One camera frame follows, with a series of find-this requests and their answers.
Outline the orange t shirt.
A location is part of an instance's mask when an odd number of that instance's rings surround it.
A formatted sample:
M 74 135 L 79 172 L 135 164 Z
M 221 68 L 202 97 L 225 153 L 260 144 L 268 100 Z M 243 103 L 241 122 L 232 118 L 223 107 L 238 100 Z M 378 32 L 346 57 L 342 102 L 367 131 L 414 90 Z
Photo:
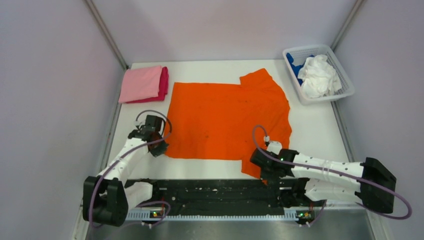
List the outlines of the orange t shirt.
M 290 144 L 289 101 L 266 69 L 240 77 L 239 84 L 183 83 L 173 86 L 167 117 L 166 155 L 175 159 L 241 161 L 241 172 L 259 178 L 251 163 L 264 147 L 261 125 L 273 141 Z

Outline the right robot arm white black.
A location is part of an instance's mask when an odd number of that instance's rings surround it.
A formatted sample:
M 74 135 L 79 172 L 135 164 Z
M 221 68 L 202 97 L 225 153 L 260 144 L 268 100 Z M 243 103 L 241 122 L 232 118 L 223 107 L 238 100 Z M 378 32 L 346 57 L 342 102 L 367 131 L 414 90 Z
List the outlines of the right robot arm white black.
M 360 203 L 381 214 L 393 213 L 395 197 L 377 185 L 394 191 L 397 179 L 375 158 L 368 157 L 364 162 L 337 162 L 291 149 L 282 149 L 276 155 L 261 148 L 253 152 L 250 161 L 279 177 L 308 179 L 293 192 L 293 200 L 299 206 L 333 199 Z

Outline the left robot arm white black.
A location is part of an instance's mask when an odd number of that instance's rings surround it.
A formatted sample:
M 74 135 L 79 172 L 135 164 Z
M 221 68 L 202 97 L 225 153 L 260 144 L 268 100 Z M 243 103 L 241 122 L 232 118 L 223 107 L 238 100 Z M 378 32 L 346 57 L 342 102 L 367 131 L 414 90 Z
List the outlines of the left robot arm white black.
M 108 166 L 83 183 L 82 217 L 90 225 L 121 226 L 129 210 L 144 202 L 154 207 L 160 202 L 159 191 L 147 182 L 127 187 L 136 166 L 146 157 L 163 155 L 166 138 L 171 135 L 172 123 L 162 113 L 145 111 L 144 121 L 135 119 L 135 128 L 128 134 L 122 149 Z

